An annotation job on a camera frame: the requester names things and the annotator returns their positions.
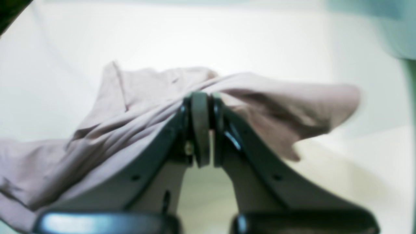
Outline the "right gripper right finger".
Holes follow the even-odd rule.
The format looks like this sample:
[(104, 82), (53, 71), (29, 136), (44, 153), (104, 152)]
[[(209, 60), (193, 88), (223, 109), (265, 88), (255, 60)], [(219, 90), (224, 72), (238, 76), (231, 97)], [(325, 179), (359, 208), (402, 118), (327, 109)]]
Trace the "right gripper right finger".
[(379, 234), (373, 214), (291, 169), (248, 123), (212, 94), (214, 166), (232, 181), (231, 234)]

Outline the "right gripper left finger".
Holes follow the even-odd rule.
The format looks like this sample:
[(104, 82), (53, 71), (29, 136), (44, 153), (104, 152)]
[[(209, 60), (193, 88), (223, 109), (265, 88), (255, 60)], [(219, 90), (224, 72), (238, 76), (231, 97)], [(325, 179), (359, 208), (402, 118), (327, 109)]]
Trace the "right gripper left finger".
[(44, 211), (34, 234), (182, 234), (185, 171), (210, 163), (209, 97), (187, 95), (146, 149), (100, 185)]

